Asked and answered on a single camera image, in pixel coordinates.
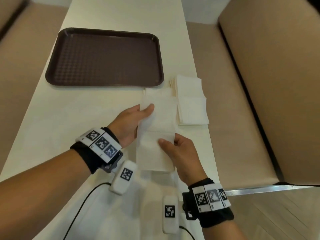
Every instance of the table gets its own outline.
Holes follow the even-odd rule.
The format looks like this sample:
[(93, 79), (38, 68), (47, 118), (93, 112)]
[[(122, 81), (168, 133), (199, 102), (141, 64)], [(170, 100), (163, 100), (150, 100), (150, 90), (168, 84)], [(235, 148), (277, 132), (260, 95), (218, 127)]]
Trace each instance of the table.
[[(152, 33), (160, 40), (165, 81), (177, 74), (196, 77), (196, 69), (181, 0), (73, 0), (61, 29), (68, 27)], [(123, 109), (139, 104), (142, 88), (62, 88), (46, 82), (43, 73), (18, 135), (0, 175), (4, 180), (69, 149), (74, 139), (89, 128), (108, 125)], [(202, 165), (219, 181), (208, 127), (180, 127), (194, 141)], [(136, 160), (135, 144), (123, 150)], [(97, 184), (111, 181), (102, 170), (90, 176), (60, 213), (35, 239), (62, 239), (82, 201)], [(72, 226), (68, 239), (179, 239), (162, 233), (162, 197), (186, 191), (177, 177), (138, 171), (123, 196), (102, 186), (88, 199)], [(196, 239), (203, 239), (198, 222), (185, 225)], [(190, 239), (182, 232), (182, 239)]]

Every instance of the black cable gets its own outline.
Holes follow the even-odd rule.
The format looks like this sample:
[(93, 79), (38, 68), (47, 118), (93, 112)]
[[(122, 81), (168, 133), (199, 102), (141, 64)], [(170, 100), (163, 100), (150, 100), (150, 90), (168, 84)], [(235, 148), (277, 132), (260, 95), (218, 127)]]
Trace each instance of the black cable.
[(72, 220), (72, 222), (71, 222), (71, 224), (70, 224), (70, 226), (69, 226), (68, 230), (66, 231), (66, 234), (65, 234), (65, 236), (64, 236), (64, 238), (63, 238), (63, 240), (65, 240), (65, 239), (66, 239), (66, 237), (67, 237), (67, 235), (68, 235), (68, 233), (69, 233), (69, 231), (70, 231), (70, 229), (71, 229), (71, 227), (72, 227), (73, 223), (75, 222), (75, 219), (77, 218), (77, 216), (78, 216), (79, 212), (80, 212), (80, 211), (81, 211), (81, 209), (82, 209), (82, 206), (85, 204), (85, 201), (89, 198), (89, 196), (91, 195), (91, 193), (92, 193), (92, 192), (94, 192), (94, 190), (95, 190), (96, 188), (98, 188), (99, 186), (104, 185), (104, 184), (107, 184), (107, 185), (111, 186), (111, 183), (106, 182), (106, 183), (102, 183), (102, 184), (99, 184), (99, 185), (95, 186), (95, 187), (94, 187), (94, 189), (90, 191), (90, 193), (87, 195), (87, 197), (84, 199), (84, 201), (83, 201), (82, 205), (80, 206), (80, 209), (78, 210), (77, 214), (76, 214), (76, 215), (75, 215), (75, 217), (73, 218), (73, 220)]
[(191, 234), (191, 232), (189, 232), (188, 229), (186, 229), (184, 226), (179, 226), (180, 229), (186, 230), (187, 233), (189, 233), (189, 235), (192, 237), (193, 240), (195, 240), (195, 238), (193, 237), (193, 235)]

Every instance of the white wall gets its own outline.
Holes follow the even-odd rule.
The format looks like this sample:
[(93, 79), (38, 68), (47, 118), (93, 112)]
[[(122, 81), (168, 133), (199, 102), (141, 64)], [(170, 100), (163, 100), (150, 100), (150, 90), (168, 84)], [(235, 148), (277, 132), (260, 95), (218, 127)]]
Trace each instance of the white wall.
[[(69, 7), (72, 0), (32, 0)], [(186, 21), (194, 23), (213, 24), (230, 0), (181, 0)]]
[(31, 0), (35, 3), (50, 4), (56, 6), (70, 7), (72, 0)]

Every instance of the brown plastic tray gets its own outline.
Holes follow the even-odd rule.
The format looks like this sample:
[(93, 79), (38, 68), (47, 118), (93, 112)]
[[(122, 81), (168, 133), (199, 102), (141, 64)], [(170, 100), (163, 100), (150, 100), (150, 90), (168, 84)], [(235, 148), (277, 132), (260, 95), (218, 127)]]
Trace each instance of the brown plastic tray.
[(45, 78), (56, 86), (158, 86), (164, 80), (159, 39), (150, 33), (63, 29)]

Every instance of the herringbone floor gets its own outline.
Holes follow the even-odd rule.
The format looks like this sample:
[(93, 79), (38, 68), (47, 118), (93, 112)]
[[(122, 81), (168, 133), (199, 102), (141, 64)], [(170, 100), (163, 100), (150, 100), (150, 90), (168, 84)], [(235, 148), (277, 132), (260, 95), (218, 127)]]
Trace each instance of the herringbone floor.
[(229, 197), (249, 240), (320, 240), (320, 188)]

